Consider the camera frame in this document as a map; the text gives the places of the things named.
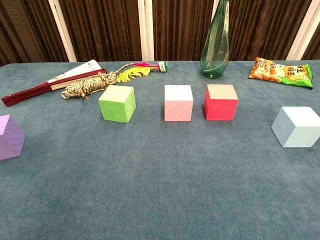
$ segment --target foam cube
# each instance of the foam cube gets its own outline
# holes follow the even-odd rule
[[[164,121],[190,122],[193,105],[190,85],[164,86]]]
[[[233,85],[208,84],[205,90],[204,111],[207,120],[232,121],[238,105]]]
[[[110,85],[98,101],[104,120],[128,123],[136,109],[132,86]]]
[[[271,126],[284,148],[309,148],[320,137],[320,117],[308,106],[283,106]]]
[[[0,116],[0,160],[21,155],[25,134],[11,115]]]

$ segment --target chip bag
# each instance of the chip bag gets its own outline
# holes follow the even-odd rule
[[[256,57],[249,78],[313,89],[312,72],[308,64],[286,66]]]

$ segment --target bottle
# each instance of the bottle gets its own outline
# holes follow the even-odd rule
[[[201,55],[201,73],[218,79],[229,63],[229,0],[219,0]]]

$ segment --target curtain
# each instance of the curtain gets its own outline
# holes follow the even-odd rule
[[[142,59],[136,0],[60,0],[78,61]]]
[[[285,60],[312,0],[230,0],[230,60]]]
[[[199,60],[214,0],[152,0],[155,60]]]
[[[47,0],[0,1],[0,65],[67,62]]]
[[[303,60],[309,60],[309,59],[318,59],[320,60],[320,23],[318,24],[318,27],[316,28],[308,47],[306,48],[303,56]]]

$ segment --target lavender block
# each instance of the lavender block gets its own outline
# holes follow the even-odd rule
[[[20,156],[25,134],[11,115],[0,116],[0,161]]]

